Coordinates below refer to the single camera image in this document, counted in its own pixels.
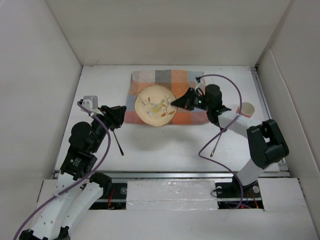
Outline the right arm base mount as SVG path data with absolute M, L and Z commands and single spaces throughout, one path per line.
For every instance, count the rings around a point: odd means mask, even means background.
M 219 209 L 264 209 L 258 181 L 242 187 L 238 182 L 216 182 L 211 195 L 217 198 Z

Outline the black metal fork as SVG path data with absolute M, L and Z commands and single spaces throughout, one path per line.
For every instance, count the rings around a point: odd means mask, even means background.
M 121 147 L 121 145 L 120 145 L 120 143 L 119 143 L 119 140 L 118 140 L 118 138 L 117 138 L 117 136 L 116 136 L 115 130 L 112 130 L 112 133 L 113 133 L 113 136 L 114 136 L 115 141 L 116 141 L 116 143 L 117 143 L 117 146 L 118 146 L 118 149 L 119 149 L 119 152 L 120 152 L 121 156 L 124 156 L 124 155 L 125 155 L 125 154 L 124 154 L 124 151 L 123 151 L 123 149 L 122 149 L 122 147 Z

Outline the black metal spoon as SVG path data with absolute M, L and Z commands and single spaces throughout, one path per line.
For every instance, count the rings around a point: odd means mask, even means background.
M 214 148 L 213 148 L 213 150 L 212 150 L 212 152 L 211 152 L 211 154 L 210 154 L 210 157 L 211 157 L 211 158 L 213 158 L 213 156 L 214 156 L 214 154 L 215 154 L 215 152 L 216 152 L 216 149 L 217 149 L 217 147 L 218 147 L 218 144 L 219 144 L 219 142 L 220 142 L 220 139 L 221 139 L 222 135 L 223 135 L 223 133 L 221 133 L 221 134 L 219 135 L 219 137 L 217 138 L 217 141 L 216 141 L 216 143 L 215 143 L 215 145 L 214 145 Z

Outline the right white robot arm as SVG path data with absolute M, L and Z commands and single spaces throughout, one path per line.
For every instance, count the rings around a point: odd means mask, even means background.
M 222 92 L 215 84 L 206 86 L 204 94 L 190 87 L 170 105 L 188 111 L 195 108 L 204 110 L 212 124 L 221 130 L 231 130 L 248 140 L 250 159 L 237 172 L 231 184 L 231 191 L 237 197 L 247 194 L 249 185 L 255 182 L 265 169 L 289 155 L 289 147 L 275 120 L 256 121 L 232 112 L 223 105 Z

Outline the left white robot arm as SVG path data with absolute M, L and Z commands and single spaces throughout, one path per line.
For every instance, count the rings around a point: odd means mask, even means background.
M 69 240 L 72 228 L 92 204 L 113 194 L 112 178 L 97 172 L 103 161 L 94 154 L 104 138 L 111 143 L 110 133 L 122 126 L 127 108 L 103 105 L 95 110 L 81 109 L 92 117 L 92 123 L 81 121 L 72 127 L 52 197 L 35 210 L 42 211 L 37 222 L 29 229 L 21 226 L 14 239 Z

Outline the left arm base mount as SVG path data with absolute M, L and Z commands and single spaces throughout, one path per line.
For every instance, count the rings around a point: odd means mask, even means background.
M 127 202 L 128 184 L 113 183 L 108 196 L 104 195 L 96 200 L 90 210 L 125 210 Z

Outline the checkered orange blue cloth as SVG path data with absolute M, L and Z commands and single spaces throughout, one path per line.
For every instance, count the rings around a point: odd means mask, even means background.
M 170 90 L 178 99 L 189 88 L 197 85 L 196 77 L 204 75 L 202 71 L 187 71 L 179 69 L 167 70 L 137 70 L 131 73 L 131 82 L 126 99 L 126 113 L 124 121 L 128 124 L 145 124 L 137 115 L 134 104 L 138 94 L 153 85 L 159 85 Z M 178 108 L 177 113 L 172 114 L 170 125 L 203 125 L 209 122 L 206 112 L 200 109 L 188 111 Z

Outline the beige floral ceramic plate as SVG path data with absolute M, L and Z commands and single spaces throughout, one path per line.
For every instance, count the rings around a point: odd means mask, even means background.
M 176 115 L 178 108 L 171 105 L 176 100 L 171 90 L 152 85 L 144 88 L 136 97 L 134 111 L 147 125 L 162 127 Z

